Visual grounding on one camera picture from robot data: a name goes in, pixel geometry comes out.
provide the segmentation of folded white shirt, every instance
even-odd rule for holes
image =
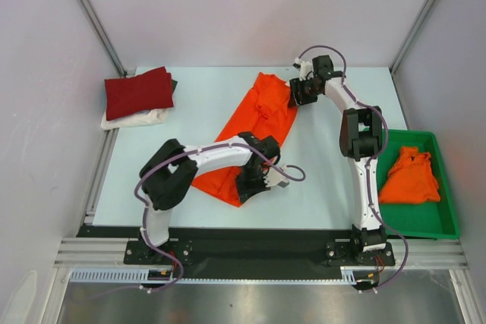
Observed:
[[[101,128],[105,131],[122,127],[139,127],[141,125],[160,124],[165,121],[168,109],[152,109],[145,112],[129,115],[128,117],[118,118],[113,121],[106,120],[106,112],[101,119]]]

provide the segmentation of green tray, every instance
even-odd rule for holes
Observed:
[[[420,152],[431,153],[432,172],[439,183],[440,202],[418,205],[380,204],[384,221],[409,237],[459,238],[459,226],[447,183],[446,170],[437,140],[432,133],[390,130],[388,147],[378,159],[378,191],[385,185],[388,171],[398,159],[401,146],[416,146]]]

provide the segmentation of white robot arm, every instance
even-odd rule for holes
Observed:
[[[184,199],[192,181],[209,171],[230,166],[241,166],[236,178],[241,203],[253,195],[279,185],[285,187],[289,180],[273,168],[266,169],[264,160],[279,158],[280,148],[276,140],[268,136],[258,140],[252,133],[213,143],[209,146],[182,146],[177,140],[168,140],[140,171],[142,178],[159,163],[187,151],[200,152],[177,159],[148,177],[142,185],[148,206],[147,235],[152,244],[159,246],[169,239],[169,222],[172,209]]]
[[[356,254],[383,250],[387,243],[386,233],[380,223],[381,219],[376,217],[376,214],[380,215],[377,203],[377,159],[370,159],[382,146],[381,120],[357,101],[346,80],[343,80],[342,72],[334,71],[329,56],[316,57],[312,64],[297,59],[295,66],[300,68],[301,75],[290,80],[292,97],[289,106],[316,102],[317,96],[322,93],[342,113],[339,147],[348,158],[352,173],[356,207],[352,227],[354,250]]]

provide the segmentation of light blue tabletop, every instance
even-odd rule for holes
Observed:
[[[150,68],[138,68],[142,74]],[[143,204],[133,194],[138,172],[171,138],[181,144],[212,143],[251,88],[258,72],[282,80],[293,68],[168,68],[179,82],[167,120],[149,127],[121,129],[99,198],[94,225],[140,226]],[[379,105],[390,128],[406,129],[387,68],[349,68],[358,98]],[[174,208],[172,227],[348,229],[352,223],[352,180],[339,151],[341,114],[325,96],[298,110],[282,147],[283,163],[299,165],[308,178],[274,187],[236,208],[193,187]]]

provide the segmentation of white wall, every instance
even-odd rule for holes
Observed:
[[[0,0],[0,316],[31,269],[34,312],[75,227],[115,71],[76,0]]]
[[[305,47],[390,66],[425,0],[91,0],[126,68],[288,65]]]
[[[413,128],[439,140],[463,243],[486,307],[486,1],[439,0],[399,69]]]

